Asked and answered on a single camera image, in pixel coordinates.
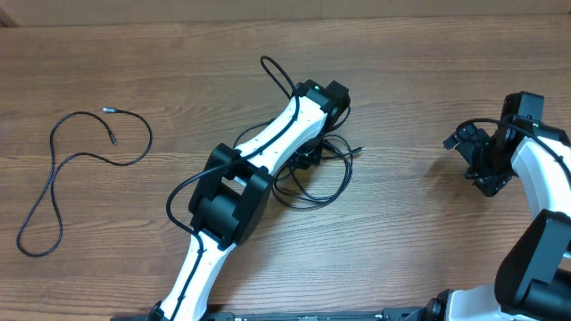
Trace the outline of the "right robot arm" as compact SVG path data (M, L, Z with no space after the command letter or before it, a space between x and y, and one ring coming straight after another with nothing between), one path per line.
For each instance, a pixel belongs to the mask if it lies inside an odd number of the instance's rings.
M468 163L465 177L487 197L521 181L532 221L501 262L493 284L447 290L412 320L568 320L570 273L570 139L543 123L544 98L518 92L504 99L488 135L483 118L460 123L444 140Z

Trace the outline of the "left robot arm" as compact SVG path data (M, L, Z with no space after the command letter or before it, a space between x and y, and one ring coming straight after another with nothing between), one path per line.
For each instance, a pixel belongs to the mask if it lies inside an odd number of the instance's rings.
M260 223L283 169L317 166L326 133L345 119L347 87L332 81L298 84L285 110L251 140L218 145L199 178L188 209L192 219L188 253L169 295L149 313L151 320L199 320L224 261Z

